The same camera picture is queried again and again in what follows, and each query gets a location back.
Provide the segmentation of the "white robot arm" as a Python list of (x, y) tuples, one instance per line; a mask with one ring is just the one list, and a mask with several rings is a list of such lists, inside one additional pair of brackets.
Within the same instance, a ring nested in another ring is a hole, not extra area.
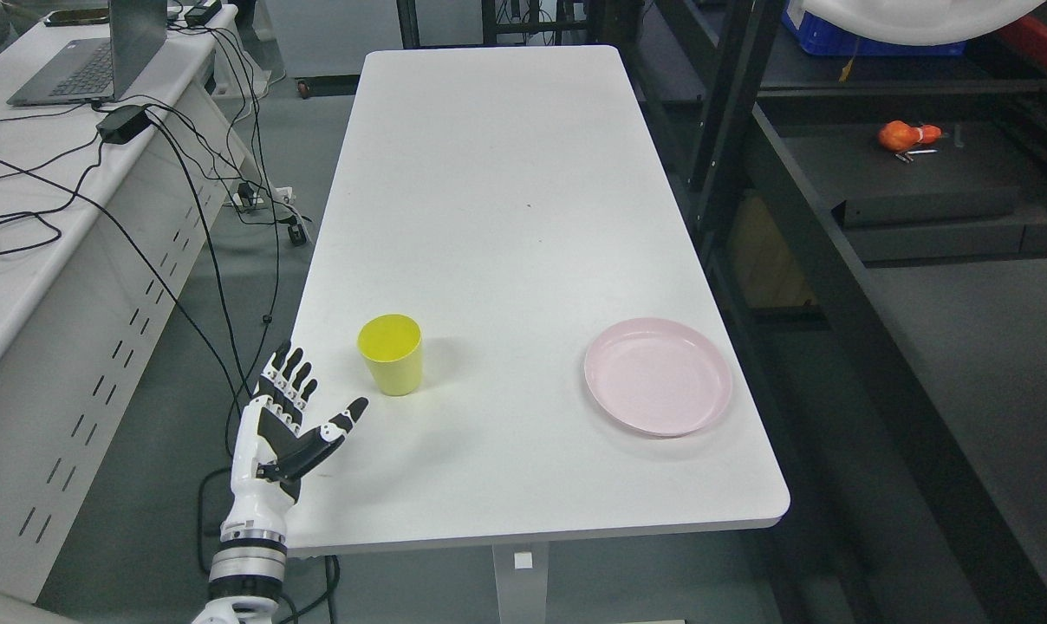
[(208, 601), (194, 623), (271, 623), (284, 588), (287, 549), (266, 537), (223, 541), (213, 557)]

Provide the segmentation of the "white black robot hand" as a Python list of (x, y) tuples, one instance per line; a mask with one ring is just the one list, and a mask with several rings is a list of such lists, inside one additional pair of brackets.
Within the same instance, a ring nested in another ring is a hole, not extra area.
[(318, 426), (304, 425), (317, 391), (304, 350), (285, 342), (262, 367), (241, 415), (231, 456), (231, 512), (221, 523), (221, 542), (285, 543), (287, 513), (300, 495), (300, 481), (344, 444), (362, 414), (365, 396)]

